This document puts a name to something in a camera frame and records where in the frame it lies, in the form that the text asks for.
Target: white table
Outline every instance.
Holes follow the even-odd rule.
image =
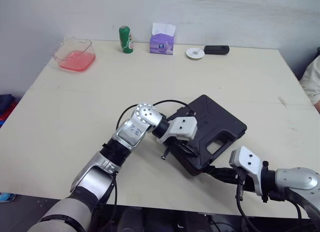
[[[228,167],[231,151],[244,145],[270,169],[320,171],[320,116],[277,50],[232,47],[228,55],[190,60],[190,45],[175,45],[174,55],[150,54],[148,46],[136,43],[124,54],[119,42],[93,41],[96,61],[83,73],[60,70],[52,59],[0,129],[0,191],[62,199],[123,109],[165,99],[189,103],[202,94],[248,128],[215,166]],[[167,115],[179,107],[157,106]],[[160,159],[164,150],[148,134],[130,155],[118,175],[120,205],[239,214],[234,185],[192,177],[173,155]],[[297,216],[291,204],[265,204],[249,192],[242,206],[250,216]]]

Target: white disc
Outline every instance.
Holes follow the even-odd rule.
[[[200,48],[188,48],[185,51],[185,54],[191,58],[191,59],[201,59],[203,56],[205,56],[205,52]]]

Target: green bottle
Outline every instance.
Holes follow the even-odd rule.
[[[119,28],[119,35],[122,51],[126,54],[132,53],[134,49],[132,44],[130,28],[128,26],[121,26]]]

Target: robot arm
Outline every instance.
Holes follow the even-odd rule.
[[[229,164],[233,172],[227,168],[211,168],[207,172],[218,180],[240,183],[242,190],[255,192],[265,203],[271,199],[300,205],[320,229],[320,175],[317,172],[301,167],[269,170],[267,161],[262,162],[244,146],[231,153]]]
[[[29,232],[86,232],[92,212],[107,202],[115,186],[115,176],[130,153],[146,135],[158,139],[177,137],[192,140],[197,131],[194,117],[167,121],[149,103],[140,103],[74,179],[70,196],[56,203]]]

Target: person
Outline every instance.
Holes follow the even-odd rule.
[[[300,84],[320,114],[320,55],[306,68]]]

